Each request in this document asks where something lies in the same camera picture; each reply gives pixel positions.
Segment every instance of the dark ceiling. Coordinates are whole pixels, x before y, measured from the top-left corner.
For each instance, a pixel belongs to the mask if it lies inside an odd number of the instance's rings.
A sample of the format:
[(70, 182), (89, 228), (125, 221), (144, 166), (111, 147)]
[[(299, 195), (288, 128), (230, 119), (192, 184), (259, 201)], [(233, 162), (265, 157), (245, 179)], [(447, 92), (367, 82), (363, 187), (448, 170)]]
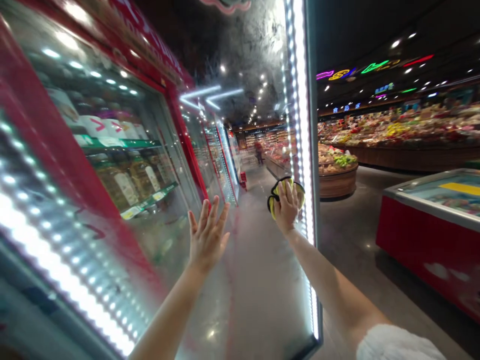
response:
[[(278, 118), (274, 107), (283, 95), (279, 58), (286, 41), (282, 0), (254, 0), (248, 11), (237, 10), (232, 15), (199, 0), (161, 4), (137, 0), (137, 4), (199, 86), (220, 83), (224, 89), (245, 89), (245, 95), (221, 104), (221, 115), (233, 125), (248, 121), (255, 105), (262, 115), (257, 121)], [(364, 105), (372, 101), (374, 105), (379, 101), (372, 98), (375, 90), (389, 83), (394, 88), (388, 94), (394, 95), (411, 88), (420, 90), (428, 81), (425, 91), (444, 81), (448, 86), (480, 75), (480, 1), (322, 0), (316, 6), (317, 73), (357, 69), (348, 77), (316, 82), (320, 111), (340, 109), (349, 102)], [(392, 49), (396, 40), (400, 43)], [(401, 66), (431, 54), (433, 58), (422, 67), (422, 63)], [(368, 65), (386, 60), (400, 62), (397, 67), (361, 73)], [(226, 66), (226, 73), (221, 72), (221, 65)], [(261, 74), (268, 86), (263, 100), (257, 101)]]

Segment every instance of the person's right hand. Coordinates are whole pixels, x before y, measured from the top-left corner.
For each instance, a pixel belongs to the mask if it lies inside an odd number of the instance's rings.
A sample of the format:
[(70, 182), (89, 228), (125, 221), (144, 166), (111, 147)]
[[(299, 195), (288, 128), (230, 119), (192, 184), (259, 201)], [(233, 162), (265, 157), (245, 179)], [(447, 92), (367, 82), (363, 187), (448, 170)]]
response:
[(299, 214), (299, 197), (297, 187), (290, 186), (288, 181), (285, 182), (286, 191), (282, 183), (278, 184), (278, 196), (280, 201), (274, 203), (275, 221), (280, 231), (286, 235), (290, 230), (295, 228), (295, 219)]

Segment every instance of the white sleeve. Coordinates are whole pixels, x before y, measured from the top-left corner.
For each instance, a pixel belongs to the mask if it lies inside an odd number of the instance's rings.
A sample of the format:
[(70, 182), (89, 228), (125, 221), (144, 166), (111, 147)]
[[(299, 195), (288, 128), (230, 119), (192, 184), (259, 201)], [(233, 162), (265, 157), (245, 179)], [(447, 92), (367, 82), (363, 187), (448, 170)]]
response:
[(446, 360), (435, 345), (394, 325), (372, 327), (358, 345), (357, 360)]

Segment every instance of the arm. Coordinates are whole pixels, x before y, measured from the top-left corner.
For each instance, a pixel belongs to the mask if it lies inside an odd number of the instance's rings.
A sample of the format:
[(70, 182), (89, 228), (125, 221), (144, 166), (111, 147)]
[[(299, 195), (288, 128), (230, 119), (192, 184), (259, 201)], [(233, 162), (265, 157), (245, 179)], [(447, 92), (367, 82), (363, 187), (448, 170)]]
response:
[(230, 233), (222, 236), (230, 204), (226, 203), (217, 221), (219, 197), (215, 196), (209, 215), (205, 200), (199, 223), (188, 212), (190, 221), (190, 260), (170, 291), (148, 329), (129, 356), (130, 360), (174, 359), (189, 315), (210, 270), (225, 251)]
[(305, 237), (295, 229), (298, 210), (297, 187), (278, 186), (280, 202), (275, 202), (278, 227), (315, 289), (333, 322), (356, 350), (367, 331), (378, 324), (390, 324), (384, 314), (350, 281), (347, 280)]

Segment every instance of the floor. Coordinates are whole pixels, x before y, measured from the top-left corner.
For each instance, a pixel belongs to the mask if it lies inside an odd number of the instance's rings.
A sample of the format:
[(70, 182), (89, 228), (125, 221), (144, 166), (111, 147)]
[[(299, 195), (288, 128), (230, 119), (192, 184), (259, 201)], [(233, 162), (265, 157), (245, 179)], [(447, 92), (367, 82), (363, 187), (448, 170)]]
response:
[[(229, 225), (226, 358), (289, 359), (310, 327), (308, 299), (298, 295), (305, 278), (267, 211), (275, 179), (265, 166), (246, 175), (248, 191), (240, 191)], [(320, 205), (320, 251), (395, 324), (430, 339), (447, 359), (480, 359), (480, 326), (375, 245), (382, 190), (415, 177), (361, 166), (352, 196)], [(323, 340), (313, 359), (354, 359), (328, 309)]]

